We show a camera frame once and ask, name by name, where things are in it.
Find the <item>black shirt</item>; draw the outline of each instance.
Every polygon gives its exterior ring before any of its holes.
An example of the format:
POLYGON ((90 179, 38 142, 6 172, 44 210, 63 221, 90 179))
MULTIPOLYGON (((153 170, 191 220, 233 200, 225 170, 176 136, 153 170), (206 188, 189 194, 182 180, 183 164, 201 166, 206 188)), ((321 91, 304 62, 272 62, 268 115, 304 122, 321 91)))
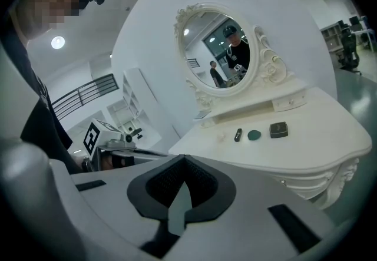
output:
POLYGON ((221 75, 213 67, 211 67, 210 73, 211 73, 212 78, 215 78, 217 80, 217 82, 219 83, 219 86, 221 86, 224 83, 224 80, 221 77, 221 75))
POLYGON ((27 51, 19 40, 10 18, 2 25, 1 41, 14 66, 39 95, 39 100, 22 130, 21 139, 44 150, 49 158, 63 161, 70 174, 81 173, 81 168, 67 152, 72 141, 55 115, 46 86, 31 68, 27 51))
POLYGON ((236 47, 229 47, 226 51, 226 61, 229 68, 234 68, 237 64, 242 65, 245 69, 249 68, 250 49, 248 43, 241 40, 236 47))

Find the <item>oval mirror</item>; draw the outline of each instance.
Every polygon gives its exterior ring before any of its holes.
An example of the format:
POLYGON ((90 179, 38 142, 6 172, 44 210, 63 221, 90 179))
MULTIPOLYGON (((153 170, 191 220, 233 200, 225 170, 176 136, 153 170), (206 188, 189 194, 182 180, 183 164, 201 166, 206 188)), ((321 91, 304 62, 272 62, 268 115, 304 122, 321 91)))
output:
POLYGON ((202 11, 187 21, 182 32, 187 65, 200 81, 229 88, 244 78, 250 48, 236 21, 219 12, 202 11))

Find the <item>fluorescent light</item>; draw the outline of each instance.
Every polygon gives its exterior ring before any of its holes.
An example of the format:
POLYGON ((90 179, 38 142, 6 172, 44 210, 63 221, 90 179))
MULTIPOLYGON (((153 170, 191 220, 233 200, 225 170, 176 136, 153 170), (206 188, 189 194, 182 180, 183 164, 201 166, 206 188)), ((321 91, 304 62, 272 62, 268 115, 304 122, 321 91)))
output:
POLYGON ((62 48, 64 44, 65 44, 65 40, 61 36, 57 36, 51 40, 51 46, 52 48, 55 48, 55 49, 62 48))

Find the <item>white dressing table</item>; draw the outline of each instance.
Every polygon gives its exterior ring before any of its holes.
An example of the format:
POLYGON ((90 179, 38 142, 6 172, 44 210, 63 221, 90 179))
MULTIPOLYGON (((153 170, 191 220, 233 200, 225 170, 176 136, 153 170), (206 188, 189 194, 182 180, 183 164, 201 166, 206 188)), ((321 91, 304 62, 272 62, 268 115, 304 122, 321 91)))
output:
POLYGON ((365 129, 321 89, 307 88, 285 67, 269 47, 261 27, 219 5, 201 4, 178 12, 176 34, 180 56, 185 58, 180 32, 191 16, 203 10, 228 13, 243 26, 250 45, 245 80, 220 89, 202 83, 188 68, 188 84, 198 107, 208 114, 170 150, 212 158, 272 176, 304 199, 315 199, 324 209, 340 196, 357 169, 359 157, 370 152, 372 140, 365 129), (288 136, 271 138, 269 127, 286 122, 288 136), (243 134, 239 142, 237 129, 243 134), (247 133, 262 136, 250 141, 247 133))

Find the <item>green lid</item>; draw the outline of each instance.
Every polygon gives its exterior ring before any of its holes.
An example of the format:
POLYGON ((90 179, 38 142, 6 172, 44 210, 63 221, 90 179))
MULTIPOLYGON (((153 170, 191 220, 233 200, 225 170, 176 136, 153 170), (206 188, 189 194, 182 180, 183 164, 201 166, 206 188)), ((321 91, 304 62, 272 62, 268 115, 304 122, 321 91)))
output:
POLYGON ((249 133, 247 133, 247 138, 250 141, 256 141, 258 138, 260 138, 262 134, 258 130, 252 130, 249 133))

